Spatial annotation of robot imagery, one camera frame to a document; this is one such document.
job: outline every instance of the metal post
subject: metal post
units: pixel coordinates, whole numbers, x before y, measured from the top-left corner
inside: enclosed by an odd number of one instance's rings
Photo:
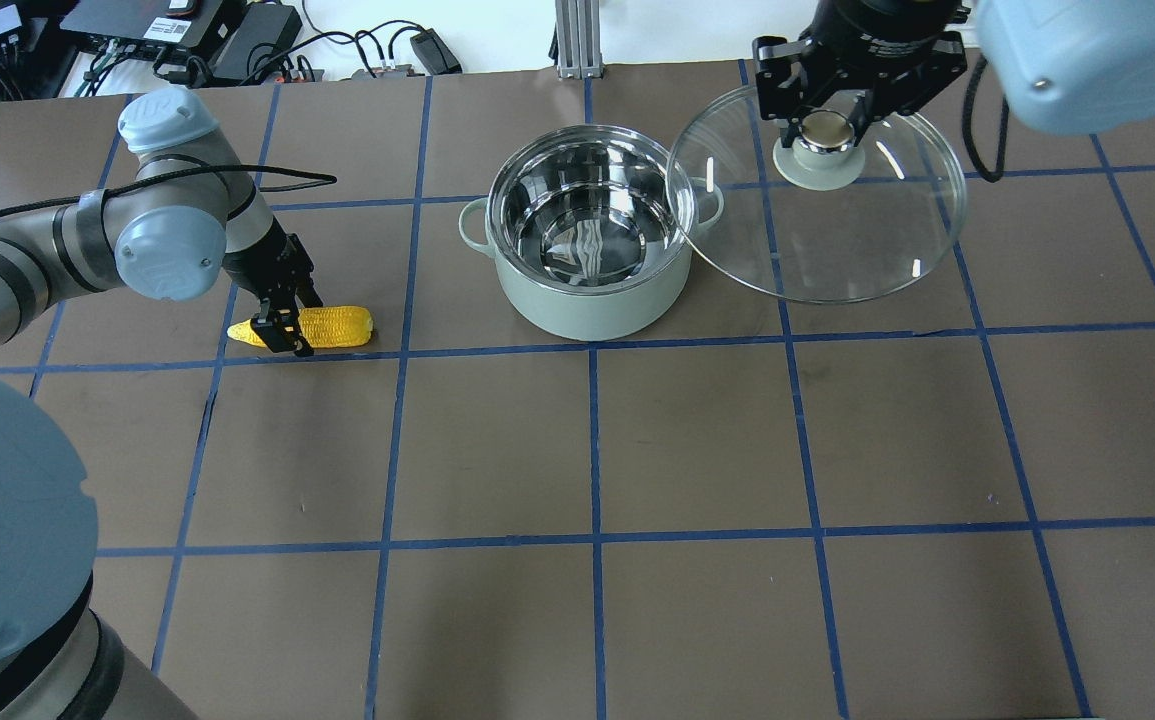
[[[604,77],[599,0],[556,0],[559,77]]]

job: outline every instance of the yellow corn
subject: yellow corn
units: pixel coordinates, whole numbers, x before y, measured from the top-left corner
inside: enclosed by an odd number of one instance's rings
[[[358,347],[365,346],[372,337],[372,314],[367,307],[303,307],[298,311],[298,319],[301,322],[301,334],[311,347]],[[230,340],[266,347],[248,320],[230,325],[226,334]]]

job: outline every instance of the glass lid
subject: glass lid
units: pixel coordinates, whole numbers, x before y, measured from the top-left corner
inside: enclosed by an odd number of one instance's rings
[[[692,184],[670,199],[699,210],[677,217],[706,218],[686,228],[693,250],[755,290],[815,304],[873,299],[932,272],[964,224],[964,172],[921,116],[878,120],[856,142],[856,97],[805,118],[788,149],[753,86],[702,110],[670,154],[683,169],[670,184]]]

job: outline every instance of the sticker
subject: sticker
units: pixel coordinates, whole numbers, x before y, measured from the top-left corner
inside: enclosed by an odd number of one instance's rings
[[[180,42],[189,29],[189,20],[155,18],[142,37],[147,40]]]

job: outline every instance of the black power adapter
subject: black power adapter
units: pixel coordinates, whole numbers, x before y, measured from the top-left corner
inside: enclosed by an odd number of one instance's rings
[[[239,86],[266,64],[266,58],[293,46],[301,32],[301,15],[296,8],[276,3],[249,3],[244,20],[213,59],[210,86]],[[262,81],[269,72],[258,76]]]
[[[434,28],[426,28],[413,35],[411,43],[417,59],[422,60],[426,73],[432,76],[448,76],[462,72],[462,62],[452,50],[448,50],[448,45],[444,44],[444,38],[439,37]]]

